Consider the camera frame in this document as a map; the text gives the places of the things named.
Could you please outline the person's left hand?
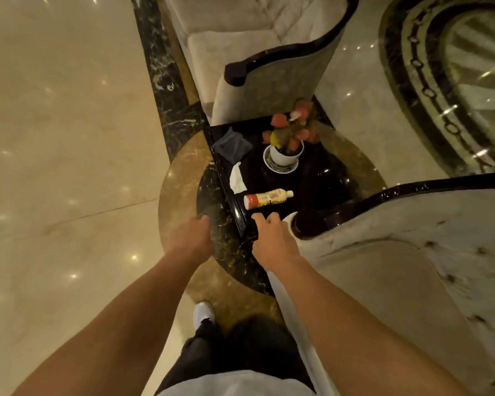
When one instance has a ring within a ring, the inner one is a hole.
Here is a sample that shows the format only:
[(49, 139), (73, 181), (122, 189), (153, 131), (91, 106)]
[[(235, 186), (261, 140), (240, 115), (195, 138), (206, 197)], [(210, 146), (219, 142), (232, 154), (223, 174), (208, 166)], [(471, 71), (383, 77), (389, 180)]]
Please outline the person's left hand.
[(209, 230), (201, 230), (187, 227), (186, 222), (180, 224), (167, 237), (163, 246), (164, 252), (199, 266), (206, 262), (215, 250), (211, 225)]

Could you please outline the person's right hand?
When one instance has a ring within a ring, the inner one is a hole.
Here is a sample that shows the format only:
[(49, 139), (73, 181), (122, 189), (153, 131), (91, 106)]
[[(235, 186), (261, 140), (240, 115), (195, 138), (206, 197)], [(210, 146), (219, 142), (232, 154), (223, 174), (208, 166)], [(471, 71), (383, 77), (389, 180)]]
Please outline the person's right hand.
[(285, 230), (258, 232), (252, 254), (266, 271), (275, 275), (300, 258), (297, 242), (290, 233), (287, 222)]

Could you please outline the person's right forearm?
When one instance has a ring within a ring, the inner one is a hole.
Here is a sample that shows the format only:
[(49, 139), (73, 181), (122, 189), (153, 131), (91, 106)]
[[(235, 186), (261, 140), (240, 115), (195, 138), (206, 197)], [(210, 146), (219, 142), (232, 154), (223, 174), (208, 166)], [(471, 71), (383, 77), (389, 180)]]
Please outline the person's right forearm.
[(302, 257), (270, 264), (342, 396), (471, 396), (448, 371), (384, 325)]

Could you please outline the person's left forearm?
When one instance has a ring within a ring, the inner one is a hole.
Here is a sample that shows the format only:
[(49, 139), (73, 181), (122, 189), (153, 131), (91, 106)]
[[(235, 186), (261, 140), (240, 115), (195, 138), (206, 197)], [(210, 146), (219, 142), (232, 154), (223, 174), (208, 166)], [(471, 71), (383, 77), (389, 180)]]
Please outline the person's left forearm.
[(206, 259), (168, 252), (50, 355), (12, 396), (141, 396), (185, 288)]

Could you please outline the plastic drink bottle orange label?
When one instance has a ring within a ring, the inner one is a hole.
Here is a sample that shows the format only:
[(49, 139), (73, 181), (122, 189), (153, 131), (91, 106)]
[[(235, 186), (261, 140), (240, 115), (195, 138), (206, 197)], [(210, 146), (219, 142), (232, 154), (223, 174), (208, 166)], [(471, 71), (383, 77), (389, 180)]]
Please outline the plastic drink bottle orange label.
[(281, 204), (293, 197), (293, 191), (286, 191), (282, 188), (278, 188), (269, 192), (247, 194), (244, 196), (243, 202), (245, 209), (250, 211), (269, 205)]

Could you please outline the crumpled white tissue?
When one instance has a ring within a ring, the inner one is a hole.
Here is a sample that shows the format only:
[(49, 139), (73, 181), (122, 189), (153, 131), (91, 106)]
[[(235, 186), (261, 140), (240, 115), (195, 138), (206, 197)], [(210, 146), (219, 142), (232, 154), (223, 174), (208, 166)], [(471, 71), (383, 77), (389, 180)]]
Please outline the crumpled white tissue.
[(244, 184), (244, 180), (242, 177), (242, 173), (240, 171), (240, 166), (241, 166), (241, 162), (239, 161), (233, 166), (231, 171), (229, 183), (233, 194), (240, 194), (247, 191), (247, 188)]

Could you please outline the white saucer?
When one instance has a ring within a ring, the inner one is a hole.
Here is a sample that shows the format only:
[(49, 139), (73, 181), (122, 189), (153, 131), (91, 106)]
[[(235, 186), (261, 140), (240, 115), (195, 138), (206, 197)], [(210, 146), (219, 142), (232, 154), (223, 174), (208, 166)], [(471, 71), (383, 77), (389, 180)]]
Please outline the white saucer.
[(270, 169), (272, 172), (275, 172), (277, 174), (283, 174), (283, 175), (289, 174), (289, 173), (295, 171), (299, 165), (299, 161), (288, 168), (283, 168), (283, 167), (275, 165), (269, 157), (269, 146), (267, 146), (263, 152), (263, 161), (264, 161), (264, 164), (266, 165), (266, 167), (268, 169)]

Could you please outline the black glossy side table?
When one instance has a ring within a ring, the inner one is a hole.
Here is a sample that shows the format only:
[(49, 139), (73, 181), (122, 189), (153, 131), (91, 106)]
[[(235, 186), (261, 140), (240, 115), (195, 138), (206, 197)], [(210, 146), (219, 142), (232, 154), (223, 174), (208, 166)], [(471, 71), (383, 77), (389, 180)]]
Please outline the black glossy side table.
[(243, 135), (253, 146), (251, 153), (242, 160), (239, 166), (247, 189), (246, 192), (239, 194), (233, 193), (230, 187), (233, 164), (230, 164), (217, 152), (211, 151), (226, 202), (230, 207), (234, 226), (240, 237), (255, 232), (255, 225), (251, 220), (253, 211), (247, 211), (244, 206), (245, 194), (264, 193), (277, 188), (293, 191), (294, 197), (286, 202), (258, 209), (264, 216), (276, 211), (281, 218), (299, 211), (328, 211), (352, 198), (346, 167), (321, 142), (313, 145), (305, 144), (304, 151), (293, 172), (281, 174), (268, 168), (263, 158), (263, 152), (267, 145), (263, 144), (262, 133), (272, 129), (270, 121), (271, 116), (266, 116), (206, 127), (203, 130), (209, 148), (222, 138), (230, 128)]

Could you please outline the white flower pot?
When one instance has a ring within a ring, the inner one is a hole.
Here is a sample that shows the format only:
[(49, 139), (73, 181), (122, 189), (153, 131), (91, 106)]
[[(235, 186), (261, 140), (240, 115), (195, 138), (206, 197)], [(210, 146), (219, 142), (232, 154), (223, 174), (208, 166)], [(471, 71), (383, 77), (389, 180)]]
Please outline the white flower pot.
[(303, 141), (301, 141), (300, 146), (298, 146), (298, 148), (291, 155), (281, 152), (277, 147), (270, 145), (269, 157), (275, 165), (283, 168), (288, 168), (298, 162), (303, 151), (304, 151)]

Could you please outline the dark grey cloth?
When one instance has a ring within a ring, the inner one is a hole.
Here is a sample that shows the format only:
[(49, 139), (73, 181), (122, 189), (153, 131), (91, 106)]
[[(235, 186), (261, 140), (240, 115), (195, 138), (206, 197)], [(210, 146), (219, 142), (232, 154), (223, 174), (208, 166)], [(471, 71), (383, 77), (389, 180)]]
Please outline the dark grey cloth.
[(230, 126), (228, 131), (211, 146), (211, 151), (216, 152), (231, 165), (240, 163), (253, 150), (253, 145)]

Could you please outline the person's white shoe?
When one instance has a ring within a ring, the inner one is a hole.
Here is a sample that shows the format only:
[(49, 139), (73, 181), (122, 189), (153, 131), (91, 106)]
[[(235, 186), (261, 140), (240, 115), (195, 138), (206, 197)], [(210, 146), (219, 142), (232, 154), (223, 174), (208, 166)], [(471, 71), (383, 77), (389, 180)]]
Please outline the person's white shoe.
[(215, 313), (211, 305), (206, 301), (201, 301), (194, 306), (192, 323), (197, 330), (203, 322), (215, 323)]

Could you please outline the red leafed potted plant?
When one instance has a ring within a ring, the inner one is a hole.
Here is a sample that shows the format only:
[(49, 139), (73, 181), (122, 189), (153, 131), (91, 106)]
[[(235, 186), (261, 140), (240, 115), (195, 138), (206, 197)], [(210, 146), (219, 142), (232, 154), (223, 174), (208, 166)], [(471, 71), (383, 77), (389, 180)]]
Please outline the red leafed potted plant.
[(320, 142), (318, 124), (314, 102), (297, 99), (290, 113), (276, 113), (272, 116), (272, 129), (262, 133), (262, 142), (275, 147), (285, 156), (295, 156), (301, 144)]

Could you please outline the person's black trousers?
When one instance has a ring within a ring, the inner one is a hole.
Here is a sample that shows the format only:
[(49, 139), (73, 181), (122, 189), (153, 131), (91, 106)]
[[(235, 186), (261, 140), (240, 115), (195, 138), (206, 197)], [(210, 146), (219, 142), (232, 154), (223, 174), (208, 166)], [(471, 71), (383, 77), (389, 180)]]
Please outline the person's black trousers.
[(295, 379), (315, 390), (289, 330), (273, 319), (254, 315), (236, 323), (227, 334), (218, 323), (204, 319), (186, 340), (155, 396), (184, 381), (246, 370)]

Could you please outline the person's white shirt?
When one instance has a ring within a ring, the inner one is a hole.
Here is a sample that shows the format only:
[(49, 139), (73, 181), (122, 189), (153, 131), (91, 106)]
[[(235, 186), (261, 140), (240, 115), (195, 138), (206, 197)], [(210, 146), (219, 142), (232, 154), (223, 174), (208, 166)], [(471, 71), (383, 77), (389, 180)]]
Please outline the person's white shirt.
[(254, 371), (210, 374), (182, 381), (157, 396), (316, 396), (296, 379), (279, 379)]

